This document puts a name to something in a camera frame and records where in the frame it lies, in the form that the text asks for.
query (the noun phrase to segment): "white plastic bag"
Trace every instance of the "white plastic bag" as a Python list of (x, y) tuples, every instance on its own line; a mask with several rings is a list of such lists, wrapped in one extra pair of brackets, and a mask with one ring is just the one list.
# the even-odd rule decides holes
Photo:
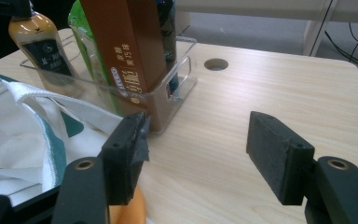
[(16, 205), (60, 185), (66, 165), (97, 156), (121, 119), (0, 76), (0, 194)]

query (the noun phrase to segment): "brown box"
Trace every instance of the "brown box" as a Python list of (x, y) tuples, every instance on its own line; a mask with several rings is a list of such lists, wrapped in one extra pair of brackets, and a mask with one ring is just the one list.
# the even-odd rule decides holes
[(152, 129), (166, 113), (155, 99), (134, 93), (153, 91), (167, 75), (156, 0), (80, 0), (124, 115), (145, 110)]

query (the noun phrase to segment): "bottle label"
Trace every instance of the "bottle label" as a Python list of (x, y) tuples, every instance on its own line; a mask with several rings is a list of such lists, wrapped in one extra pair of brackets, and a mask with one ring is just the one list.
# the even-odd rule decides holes
[(71, 76), (71, 71), (60, 54), (55, 39), (47, 39), (23, 45), (40, 69)]

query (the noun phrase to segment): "wooden table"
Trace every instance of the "wooden table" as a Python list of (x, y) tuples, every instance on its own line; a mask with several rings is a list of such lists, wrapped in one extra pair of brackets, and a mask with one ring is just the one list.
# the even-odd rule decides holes
[[(282, 206), (245, 152), (251, 111), (270, 114), (316, 148), (358, 166), (358, 70), (341, 61), (196, 46), (198, 83), (166, 131), (150, 136), (140, 177), (156, 223), (305, 223)], [(224, 59), (228, 68), (203, 65)], [(30, 81), (15, 52), (0, 74)]]

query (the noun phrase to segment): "transparent container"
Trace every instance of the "transparent container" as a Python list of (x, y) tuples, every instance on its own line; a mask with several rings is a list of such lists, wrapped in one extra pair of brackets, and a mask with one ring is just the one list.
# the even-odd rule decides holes
[[(194, 57), (196, 43), (195, 39), (176, 38), (177, 63), (149, 93), (124, 91), (93, 82), (73, 36), (64, 39), (62, 44), (78, 77), (35, 68), (29, 60), (21, 62), (20, 66), (29, 68), (27, 73), (30, 78), (42, 79), (43, 82), (46, 81), (43, 77), (48, 76), (50, 82), (53, 80), (56, 83), (55, 87), (48, 89), (49, 91), (84, 100), (121, 117), (143, 110), (152, 117), (151, 133), (162, 133), (197, 82), (197, 78), (192, 73), (196, 65)], [(179, 78), (179, 87), (171, 92), (169, 82), (176, 76)]]

